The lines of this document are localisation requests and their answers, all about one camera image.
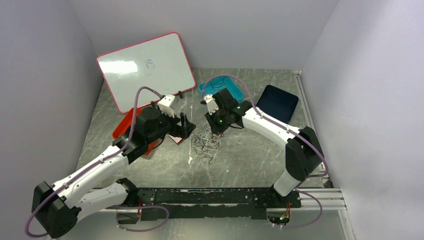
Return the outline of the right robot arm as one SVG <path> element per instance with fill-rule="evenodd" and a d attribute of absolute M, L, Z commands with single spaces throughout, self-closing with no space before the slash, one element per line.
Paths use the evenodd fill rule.
<path fill-rule="evenodd" d="M 224 88 L 202 98 L 207 106 L 205 118 L 213 134 L 225 132 L 233 125 L 261 134 L 284 149 L 285 169 L 272 184 L 270 202 L 282 207 L 289 200 L 289 193 L 310 177 L 323 163 L 318 138 L 311 127 L 298 128 L 285 124 L 261 111 L 248 100 L 238 102 Z"/>

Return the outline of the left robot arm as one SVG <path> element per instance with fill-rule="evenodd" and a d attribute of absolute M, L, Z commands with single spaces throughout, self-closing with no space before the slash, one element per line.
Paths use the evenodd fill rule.
<path fill-rule="evenodd" d="M 93 188 L 109 175 L 129 166 L 155 148 L 167 135 L 187 139 L 196 129 L 185 113 L 170 114 L 169 107 L 133 108 L 127 129 L 99 156 L 70 174 L 48 184 L 39 183 L 33 192 L 31 215 L 24 231 L 30 238 L 57 239 L 79 221 L 102 209 L 118 206 L 132 208 L 139 200 L 138 188 L 122 178 L 108 187 Z"/>

